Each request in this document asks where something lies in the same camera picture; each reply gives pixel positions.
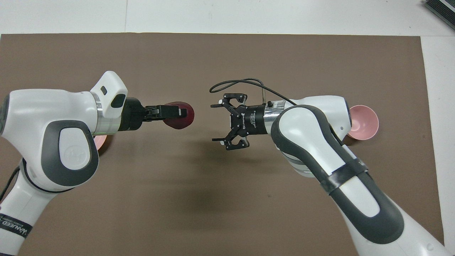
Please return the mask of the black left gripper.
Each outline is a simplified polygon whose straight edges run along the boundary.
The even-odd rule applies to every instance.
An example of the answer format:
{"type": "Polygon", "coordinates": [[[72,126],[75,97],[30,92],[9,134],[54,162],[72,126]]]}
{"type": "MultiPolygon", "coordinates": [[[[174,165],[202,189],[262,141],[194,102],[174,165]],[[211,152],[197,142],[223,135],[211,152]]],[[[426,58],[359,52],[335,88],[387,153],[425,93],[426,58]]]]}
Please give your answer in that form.
{"type": "Polygon", "coordinates": [[[187,109],[174,105],[156,105],[143,107],[137,98],[126,98],[121,114],[119,131],[138,130],[145,121],[185,118],[187,109]]]}

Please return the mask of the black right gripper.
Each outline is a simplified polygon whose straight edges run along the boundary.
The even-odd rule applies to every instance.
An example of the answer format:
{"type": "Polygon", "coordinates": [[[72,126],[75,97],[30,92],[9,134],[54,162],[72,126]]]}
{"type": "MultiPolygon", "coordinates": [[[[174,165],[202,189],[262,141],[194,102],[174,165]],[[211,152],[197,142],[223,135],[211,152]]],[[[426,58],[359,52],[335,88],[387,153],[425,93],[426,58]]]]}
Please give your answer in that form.
{"type": "Polygon", "coordinates": [[[246,94],[223,94],[223,98],[217,104],[211,104],[211,108],[224,107],[231,113],[231,131],[224,138],[213,138],[213,142],[220,142],[226,150],[237,150],[249,147],[248,135],[266,134],[264,113],[265,105],[244,105],[247,100],[246,94]],[[230,100],[236,99],[241,105],[234,108],[230,100]],[[233,144],[234,138],[240,136],[240,141],[233,144]]]}

